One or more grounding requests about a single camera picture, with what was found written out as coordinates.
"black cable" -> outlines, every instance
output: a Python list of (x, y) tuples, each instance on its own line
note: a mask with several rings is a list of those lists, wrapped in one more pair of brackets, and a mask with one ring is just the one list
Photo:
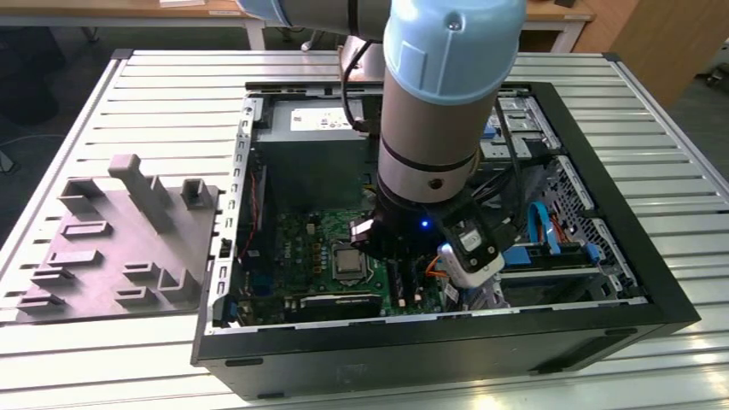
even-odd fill
[[(546, 165), (551, 161), (553, 158), (554, 158), (553, 155), (541, 155), (541, 156), (537, 156), (534, 158), (530, 158), (530, 159), (521, 162), (521, 170), (524, 168), (536, 167), (538, 165)], [(498, 193), (500, 190), (497, 188), (498, 187), (505, 187), (505, 184), (502, 184), (502, 183), (508, 182), (509, 179), (512, 178), (512, 176), (513, 176), (513, 167), (509, 164), (508, 167), (505, 167), (501, 171), (498, 171), (490, 177), (490, 179), (486, 182), (484, 182), (481, 185), (478, 185), (478, 187), (474, 189), (474, 191), (472, 193), (472, 196), (473, 196), (474, 200), (477, 202), (485, 202), (482, 197), (485, 196), (486, 192), (490, 193), (490, 192), (496, 191), (496, 193)]]
[(310, 47), (309, 47), (309, 50), (312, 50), (318, 42), (321, 41), (321, 38), (324, 38), (324, 35), (326, 34), (326, 32), (322, 32), (321, 30), (316, 30), (312, 34), (310, 34)]
[(354, 120), (354, 115), (352, 115), (352, 109), (349, 107), (349, 100), (346, 95), (346, 86), (349, 82), (349, 75), (352, 74), (352, 70), (357, 66), (357, 63), (362, 56), (365, 55), (366, 49), (369, 49), (369, 46), (372, 45), (373, 41), (368, 40), (362, 48), (357, 51), (354, 56), (352, 57), (352, 61), (349, 62), (349, 65), (346, 66), (346, 69), (344, 70), (344, 73), (341, 75), (341, 106), (344, 107), (344, 115), (346, 116), (346, 121), (352, 125), (352, 129), (357, 132), (369, 132), (366, 129), (365, 122), (362, 120), (357, 121)]
[(518, 229), (521, 229), (526, 216), (526, 207), (524, 201), (524, 196), (526, 194), (524, 190), (524, 176), (521, 175), (521, 164), (518, 156), (516, 154), (516, 148), (513, 147), (513, 136), (512, 132), (509, 131), (508, 122), (505, 121), (504, 109), (501, 108), (501, 102), (498, 101), (498, 97), (496, 98), (493, 107), (497, 110), (498, 124), (501, 125), (498, 129), (501, 130), (501, 136), (504, 137), (505, 147), (509, 150), (509, 157), (512, 158), (513, 176), (516, 179), (516, 195), (518, 197), (518, 201), (516, 206), (516, 215), (513, 217), (513, 225)]
[(273, 27), (273, 28), (276, 28), (276, 31), (280, 32), (281, 34), (284, 34), (285, 30), (288, 30), (289, 32), (302, 32), (304, 30), (306, 30), (305, 28), (298, 28), (296, 30), (288, 27)]

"workbench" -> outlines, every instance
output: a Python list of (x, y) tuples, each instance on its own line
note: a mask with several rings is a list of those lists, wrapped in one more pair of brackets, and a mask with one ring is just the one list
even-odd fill
[[(102, 189), (112, 154), (165, 186), (232, 181), (248, 81), (337, 80), (333, 52), (117, 54), (0, 251), (0, 321), (41, 262), (66, 177)], [(550, 81), (702, 321), (577, 373), (288, 399), (277, 408), (613, 409), (729, 399), (729, 186), (619, 62), (521, 54), (512, 81)], [(0, 328), (0, 408), (218, 409), (246, 403), (189, 365), (196, 315)]]
[[(581, 0), (571, 9), (529, 0), (524, 30), (557, 32), (551, 52), (569, 53), (593, 18)], [(250, 50), (265, 50), (262, 29), (278, 24), (246, 15), (234, 0), (165, 9), (158, 0), (0, 0), (0, 26), (238, 27), (246, 30)], [(96, 40), (92, 31), (84, 33)]]

